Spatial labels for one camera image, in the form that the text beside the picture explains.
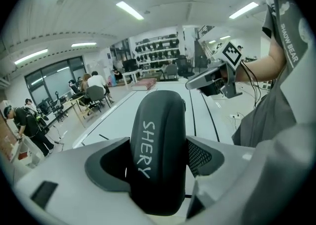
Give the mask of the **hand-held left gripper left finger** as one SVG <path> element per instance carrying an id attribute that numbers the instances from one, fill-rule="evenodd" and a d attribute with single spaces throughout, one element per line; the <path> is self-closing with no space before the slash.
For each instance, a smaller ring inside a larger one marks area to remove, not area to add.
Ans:
<path id="1" fill-rule="evenodd" d="M 85 163 L 126 138 L 54 154 L 23 176 L 14 193 L 41 225 L 142 225 L 144 213 L 126 191 L 107 191 L 87 176 Z"/>

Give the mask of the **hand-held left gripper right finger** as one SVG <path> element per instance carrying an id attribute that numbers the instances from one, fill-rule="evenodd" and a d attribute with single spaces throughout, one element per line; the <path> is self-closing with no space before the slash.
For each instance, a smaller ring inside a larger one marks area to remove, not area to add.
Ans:
<path id="1" fill-rule="evenodd" d="M 296 124 L 255 148 L 198 137 L 188 225 L 270 225 L 297 221 L 294 207 L 316 164 L 316 125 Z"/>

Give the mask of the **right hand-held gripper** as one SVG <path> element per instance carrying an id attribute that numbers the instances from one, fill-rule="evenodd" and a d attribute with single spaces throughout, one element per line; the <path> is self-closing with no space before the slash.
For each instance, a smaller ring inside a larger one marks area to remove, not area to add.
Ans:
<path id="1" fill-rule="evenodd" d="M 236 89 L 237 68 L 242 54 L 237 47 L 228 41 L 221 45 L 213 55 L 207 70 L 191 77 L 185 87 L 188 90 L 198 89 L 205 96 L 222 94 L 226 98 L 242 95 Z"/>

